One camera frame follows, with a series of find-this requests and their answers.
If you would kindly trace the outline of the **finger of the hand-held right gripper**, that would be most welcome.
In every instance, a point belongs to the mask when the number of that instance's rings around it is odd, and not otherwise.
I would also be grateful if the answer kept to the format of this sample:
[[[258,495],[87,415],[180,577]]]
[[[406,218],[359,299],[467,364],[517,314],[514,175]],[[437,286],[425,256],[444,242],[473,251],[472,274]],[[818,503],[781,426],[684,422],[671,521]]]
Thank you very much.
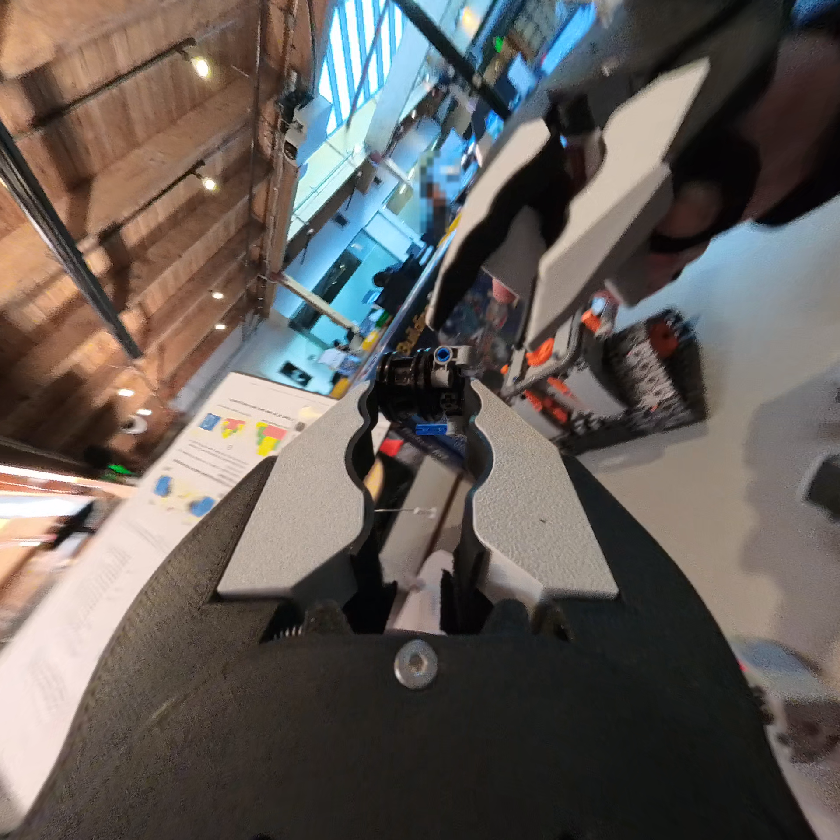
[[[467,195],[440,263],[427,325],[444,327],[480,270],[527,297],[539,261],[564,230],[572,186],[558,131],[542,119],[519,125]]]
[[[605,154],[570,201],[565,228],[539,262],[527,342],[554,336],[583,300],[615,278],[668,210],[669,154],[710,69],[700,58],[667,72],[622,103],[603,131]]]

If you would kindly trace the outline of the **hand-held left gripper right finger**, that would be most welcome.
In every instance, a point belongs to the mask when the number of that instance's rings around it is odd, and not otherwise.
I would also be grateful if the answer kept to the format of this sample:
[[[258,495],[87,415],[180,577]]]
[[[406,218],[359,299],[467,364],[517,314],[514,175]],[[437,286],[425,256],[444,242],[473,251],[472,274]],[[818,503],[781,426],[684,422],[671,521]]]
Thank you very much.
[[[442,584],[446,632],[477,634],[499,602],[613,602],[617,583],[560,451],[486,385],[464,385],[465,499]]]

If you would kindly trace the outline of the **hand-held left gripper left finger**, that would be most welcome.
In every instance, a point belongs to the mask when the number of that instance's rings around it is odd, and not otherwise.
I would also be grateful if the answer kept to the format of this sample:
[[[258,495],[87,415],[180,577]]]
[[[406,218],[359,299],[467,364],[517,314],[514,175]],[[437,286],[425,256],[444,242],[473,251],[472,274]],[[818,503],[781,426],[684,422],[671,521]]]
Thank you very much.
[[[226,601],[275,600],[301,612],[334,602],[351,628],[381,634],[396,598],[384,582],[375,503],[375,385],[354,386],[276,457],[217,585]]]

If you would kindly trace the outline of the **grey orange tracked toy vehicle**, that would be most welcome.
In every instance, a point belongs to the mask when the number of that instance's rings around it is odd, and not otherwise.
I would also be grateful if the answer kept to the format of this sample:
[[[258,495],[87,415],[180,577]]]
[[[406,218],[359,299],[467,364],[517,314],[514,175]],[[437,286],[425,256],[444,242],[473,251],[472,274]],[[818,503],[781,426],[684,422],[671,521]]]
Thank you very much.
[[[623,329],[606,295],[533,351],[517,349],[500,398],[568,455],[706,422],[695,325],[667,308]]]

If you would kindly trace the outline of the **black ribbed toy assembly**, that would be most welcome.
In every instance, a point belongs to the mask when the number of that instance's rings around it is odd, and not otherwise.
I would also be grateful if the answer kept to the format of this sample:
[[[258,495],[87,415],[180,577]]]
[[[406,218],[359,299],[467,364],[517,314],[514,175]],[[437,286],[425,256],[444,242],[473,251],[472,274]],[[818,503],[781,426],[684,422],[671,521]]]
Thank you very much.
[[[462,417],[468,372],[476,353],[468,345],[439,345],[408,355],[384,352],[374,373],[380,413],[394,424],[442,424]]]

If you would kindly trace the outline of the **person's right hand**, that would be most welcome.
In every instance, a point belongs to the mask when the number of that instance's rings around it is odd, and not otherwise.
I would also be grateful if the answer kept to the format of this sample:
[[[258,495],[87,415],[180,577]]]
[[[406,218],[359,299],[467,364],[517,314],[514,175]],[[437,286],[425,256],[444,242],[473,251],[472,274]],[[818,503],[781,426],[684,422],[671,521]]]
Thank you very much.
[[[646,256],[643,297],[741,222],[781,227],[838,195],[838,11],[789,33],[773,78],[733,129],[699,150]]]

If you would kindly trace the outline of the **blue cardboard box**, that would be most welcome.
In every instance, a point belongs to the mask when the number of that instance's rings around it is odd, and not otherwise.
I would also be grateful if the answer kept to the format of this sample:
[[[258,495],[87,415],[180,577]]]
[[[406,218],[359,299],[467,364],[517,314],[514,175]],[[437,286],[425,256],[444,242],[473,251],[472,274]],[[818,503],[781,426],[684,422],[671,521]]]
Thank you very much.
[[[419,256],[410,257],[401,267],[401,272],[412,278],[412,285],[385,331],[380,356],[409,356],[441,344],[468,345],[476,354],[479,373],[499,371],[510,359],[522,310],[516,303],[499,303],[493,297],[492,278],[483,269],[442,328],[434,330],[427,323],[427,308],[447,245],[448,237],[438,247],[426,245]]]

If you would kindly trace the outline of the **white instruction booklet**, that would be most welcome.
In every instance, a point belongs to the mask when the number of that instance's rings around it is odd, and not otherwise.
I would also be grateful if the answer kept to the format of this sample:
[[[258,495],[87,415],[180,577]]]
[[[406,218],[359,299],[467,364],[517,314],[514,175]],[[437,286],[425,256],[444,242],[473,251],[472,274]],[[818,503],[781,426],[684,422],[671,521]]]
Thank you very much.
[[[337,401],[228,374],[2,651],[2,835],[56,764],[107,642],[165,558]]]

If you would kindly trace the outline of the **white suction mount plate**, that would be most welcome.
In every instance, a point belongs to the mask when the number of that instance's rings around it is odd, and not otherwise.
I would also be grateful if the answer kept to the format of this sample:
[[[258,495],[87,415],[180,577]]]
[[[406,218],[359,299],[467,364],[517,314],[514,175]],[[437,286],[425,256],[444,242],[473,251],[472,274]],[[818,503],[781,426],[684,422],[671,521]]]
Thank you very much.
[[[499,555],[481,555],[469,564],[458,549],[441,549],[397,586],[385,628],[432,635],[479,634],[498,604],[520,603],[530,622],[548,596],[534,576]]]

